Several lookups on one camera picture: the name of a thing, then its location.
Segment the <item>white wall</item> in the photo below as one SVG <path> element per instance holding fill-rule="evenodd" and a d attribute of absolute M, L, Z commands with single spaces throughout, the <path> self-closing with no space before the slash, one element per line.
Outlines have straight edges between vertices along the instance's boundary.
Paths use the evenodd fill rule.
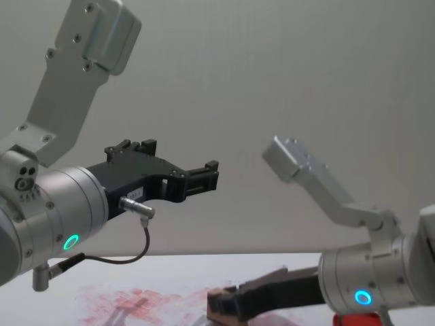
<path fill-rule="evenodd" d="M 126 0 L 143 29 L 123 75 L 95 98 L 76 147 L 56 166 L 89 166 L 124 138 L 158 140 L 183 168 L 220 161 L 219 189 L 151 202 L 152 253 L 318 251 L 366 239 L 332 225 L 262 161 L 293 135 L 361 201 L 407 231 L 435 201 L 432 0 Z M 0 133 L 27 114 L 66 0 L 3 1 Z M 141 250 L 136 217 L 80 249 Z"/>

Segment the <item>red stain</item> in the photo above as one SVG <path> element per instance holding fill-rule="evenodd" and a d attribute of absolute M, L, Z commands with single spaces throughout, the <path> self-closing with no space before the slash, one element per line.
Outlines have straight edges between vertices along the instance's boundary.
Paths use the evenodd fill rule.
<path fill-rule="evenodd" d="M 144 325 L 164 326 L 166 317 L 170 316 L 177 326 L 191 326 L 207 310 L 207 291 L 202 289 L 189 295 L 161 294 L 156 291 L 134 288 L 128 291 L 101 293 L 101 289 L 92 288 L 84 291 L 78 298 L 83 304 L 82 312 L 86 318 L 80 319 L 82 326 L 102 326 L 111 321 L 115 325 L 116 318 L 128 318 L 144 321 Z M 116 322 L 117 325 L 128 325 Z M 250 326 L 297 326 L 288 319 L 270 313 L 251 321 Z"/>
<path fill-rule="evenodd" d="M 131 290 L 131 293 L 133 293 L 134 295 L 141 295 L 142 294 L 142 290 L 140 290 L 140 289 L 133 289 L 133 290 Z"/>
<path fill-rule="evenodd" d="M 92 325 L 97 320 L 95 319 L 95 317 L 89 317 L 89 318 L 82 319 L 81 321 L 87 325 Z"/>

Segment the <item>blue led ring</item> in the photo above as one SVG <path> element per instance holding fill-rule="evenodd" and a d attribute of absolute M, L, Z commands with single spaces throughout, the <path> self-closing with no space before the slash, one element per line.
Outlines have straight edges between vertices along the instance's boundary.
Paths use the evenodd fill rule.
<path fill-rule="evenodd" d="M 372 296 L 367 291 L 359 290 L 355 292 L 355 301 L 363 306 L 368 306 L 372 303 Z"/>

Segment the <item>black cable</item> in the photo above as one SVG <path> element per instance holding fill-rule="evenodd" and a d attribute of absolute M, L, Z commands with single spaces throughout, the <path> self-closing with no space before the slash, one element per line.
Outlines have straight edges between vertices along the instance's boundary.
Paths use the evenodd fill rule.
<path fill-rule="evenodd" d="M 138 261 L 139 259 L 141 259 L 143 256 L 146 255 L 146 253 L 148 252 L 148 249 L 150 248 L 150 231 L 148 230 L 148 228 L 144 228 L 143 231 L 145 231 L 145 248 L 135 258 L 128 259 L 128 260 L 111 260 L 111 259 L 105 259 L 105 258 L 96 257 L 96 256 L 88 256 L 88 255 L 85 255 L 84 253 L 78 253 L 77 255 L 74 255 L 73 257 L 70 257 L 64 261 L 61 261 L 60 263 L 57 263 L 55 266 L 53 266 L 53 268 L 55 270 L 56 270 L 56 266 L 57 266 L 57 268 L 60 269 L 60 273 L 57 273 L 54 276 L 51 276 L 50 278 L 53 279 L 54 277 L 62 274 L 63 272 L 66 272 L 69 268 L 72 268 L 72 267 L 78 265 L 79 263 L 81 263 L 85 259 L 96 260 L 96 261 L 100 261 L 102 263 L 115 264 L 115 265 L 131 264 L 131 263 L 134 263 L 135 261 Z"/>
<path fill-rule="evenodd" d="M 125 265 L 125 264 L 134 263 L 134 262 L 138 261 L 139 259 L 141 259 L 143 256 L 145 256 L 148 252 L 148 249 L 150 248 L 150 241 L 151 241 L 150 240 L 150 231 L 148 231 L 148 228 L 144 228 L 143 230 L 145 231 L 145 248 L 135 258 L 127 259 L 127 260 L 112 260 L 112 259 L 105 259 L 105 258 L 101 258 L 101 257 L 86 255 L 85 259 L 96 260 L 96 261 L 100 261 L 102 263 L 115 264 L 115 265 Z"/>

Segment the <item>cable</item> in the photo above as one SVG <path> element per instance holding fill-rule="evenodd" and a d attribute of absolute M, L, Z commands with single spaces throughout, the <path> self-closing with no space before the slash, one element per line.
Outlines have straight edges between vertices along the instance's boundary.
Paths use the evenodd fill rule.
<path fill-rule="evenodd" d="M 125 265 L 125 264 L 134 263 L 134 262 L 138 261 L 139 259 L 141 259 L 143 256 L 145 256 L 148 252 L 148 249 L 150 248 L 150 241 L 151 241 L 150 240 L 150 231 L 148 231 L 148 228 L 144 228 L 143 230 L 145 231 L 145 248 L 135 258 L 127 259 L 127 260 L 112 260 L 112 259 L 105 259 L 105 258 L 96 257 L 96 256 L 85 255 L 85 259 L 96 260 L 96 261 L 100 261 L 102 263 L 115 264 L 115 265 Z"/>

